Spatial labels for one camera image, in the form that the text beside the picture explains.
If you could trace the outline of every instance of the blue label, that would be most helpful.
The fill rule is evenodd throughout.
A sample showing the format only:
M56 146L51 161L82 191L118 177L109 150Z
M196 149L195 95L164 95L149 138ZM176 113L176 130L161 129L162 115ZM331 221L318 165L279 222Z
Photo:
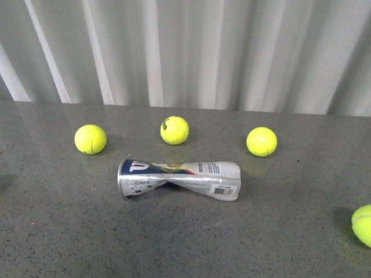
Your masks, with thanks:
M191 173L183 169L168 169L144 161L126 159L121 168L121 175L139 175L139 174L191 174Z

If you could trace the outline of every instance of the tennis ball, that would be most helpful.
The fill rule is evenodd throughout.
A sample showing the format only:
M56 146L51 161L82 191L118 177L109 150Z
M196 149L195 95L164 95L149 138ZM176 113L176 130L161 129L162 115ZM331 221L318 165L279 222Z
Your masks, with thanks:
M276 150L277 137L272 130L266 127L257 127L249 133L246 145L252 154L265 157Z
M190 133L186 120L181 117L171 116L161 124L160 134L162 139L170 145L183 143Z
M79 128L75 134L75 145L79 151L87 155L101 152L107 143L103 129L96 125L86 125Z
M360 241L371 247L371 204L355 211L352 216L352 228Z

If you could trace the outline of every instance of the crushed tennis ball can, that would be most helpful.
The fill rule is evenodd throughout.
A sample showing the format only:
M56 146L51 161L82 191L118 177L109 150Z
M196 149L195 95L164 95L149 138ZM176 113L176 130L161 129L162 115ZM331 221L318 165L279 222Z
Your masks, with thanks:
M125 200L171 182L222 201L234 201L241 171L233 162L157 164L126 159L118 169L118 188Z

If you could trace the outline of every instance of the speckled granite surface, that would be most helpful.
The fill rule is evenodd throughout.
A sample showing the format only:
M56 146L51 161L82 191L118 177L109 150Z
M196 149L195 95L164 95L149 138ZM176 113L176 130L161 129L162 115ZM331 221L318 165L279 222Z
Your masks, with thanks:
M171 115L191 133L159 135ZM105 150L74 133L94 123ZM278 136L248 153L257 126ZM371 119L196 109L0 102L0 277L371 277L351 214L371 203ZM242 189L222 202L176 186L122 199L124 158L232 161Z

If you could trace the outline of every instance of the white curtain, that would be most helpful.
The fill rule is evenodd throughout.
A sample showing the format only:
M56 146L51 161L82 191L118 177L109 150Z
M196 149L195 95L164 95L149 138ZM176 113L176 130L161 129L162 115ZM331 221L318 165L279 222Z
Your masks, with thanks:
M371 0L6 0L0 100L371 116Z

